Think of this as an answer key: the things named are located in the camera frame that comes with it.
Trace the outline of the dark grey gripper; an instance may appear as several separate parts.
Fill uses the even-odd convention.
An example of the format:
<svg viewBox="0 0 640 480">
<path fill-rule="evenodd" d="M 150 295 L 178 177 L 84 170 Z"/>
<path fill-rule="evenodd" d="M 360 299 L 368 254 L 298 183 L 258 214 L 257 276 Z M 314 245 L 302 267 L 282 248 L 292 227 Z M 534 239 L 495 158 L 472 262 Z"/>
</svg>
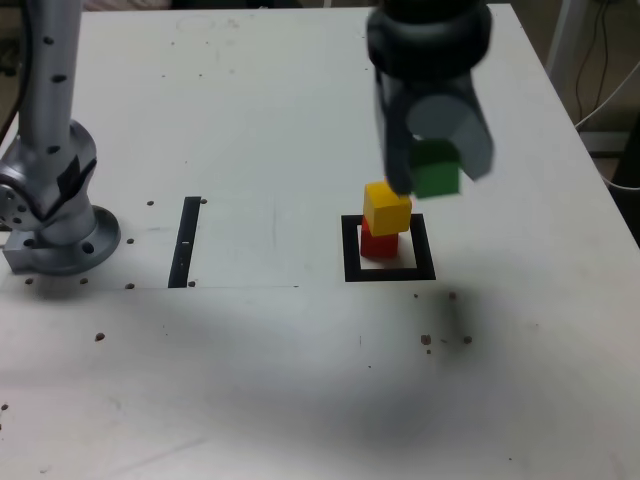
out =
<svg viewBox="0 0 640 480">
<path fill-rule="evenodd" d="M 494 143 L 476 107 L 470 72 L 456 78 L 417 81 L 401 80 L 376 68 L 374 78 L 382 162 L 395 194 L 412 193 L 410 151 L 414 167 L 456 157 L 471 180 L 490 173 Z M 403 106 L 390 106 L 402 92 L 428 96 L 409 109 L 407 120 Z"/>
</svg>

